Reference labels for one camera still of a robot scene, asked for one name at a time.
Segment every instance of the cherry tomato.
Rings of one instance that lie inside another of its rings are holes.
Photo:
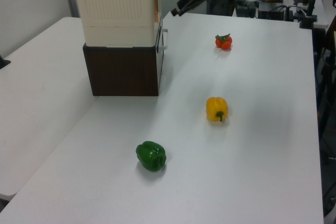
[[[217,47],[221,47],[222,46],[222,41],[221,41],[221,39],[216,39],[216,46]]]
[[[232,44],[232,38],[229,36],[227,38],[225,38],[226,40],[230,41],[230,43]]]
[[[221,48],[224,49],[224,50],[227,50],[230,47],[231,47],[231,42],[230,41],[223,42],[222,46],[221,46]]]

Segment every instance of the black cable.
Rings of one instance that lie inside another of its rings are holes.
[[[324,200],[326,198],[326,196],[328,195],[328,193],[334,188],[334,186],[336,186],[336,181],[329,187],[329,189],[323,194],[322,196],[322,200]]]
[[[326,140],[324,139],[324,137],[321,137],[321,139],[323,140],[323,142],[324,142],[324,143],[326,144],[326,146],[328,147],[328,149],[329,149],[331,155],[332,155],[333,157],[336,157],[335,153],[332,151],[332,149],[330,148],[329,144],[326,142]]]
[[[277,7],[274,7],[273,9],[269,10],[268,12],[271,12],[271,11],[273,11],[273,10],[275,10],[275,9],[280,8],[280,7],[282,7],[282,8],[287,8],[287,5],[279,5],[279,6],[277,6]]]

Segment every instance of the wooden box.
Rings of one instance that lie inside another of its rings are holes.
[[[83,46],[93,95],[158,96],[163,50]]]

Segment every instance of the table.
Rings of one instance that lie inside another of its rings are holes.
[[[160,95],[100,97],[0,223],[323,223],[311,31],[198,14],[163,24]],[[215,48],[227,33],[232,50]],[[228,102],[224,123],[206,119],[211,96]],[[165,148],[163,170],[139,163],[144,141]]]
[[[0,70],[0,198],[11,200],[94,103],[81,20],[63,18]]]

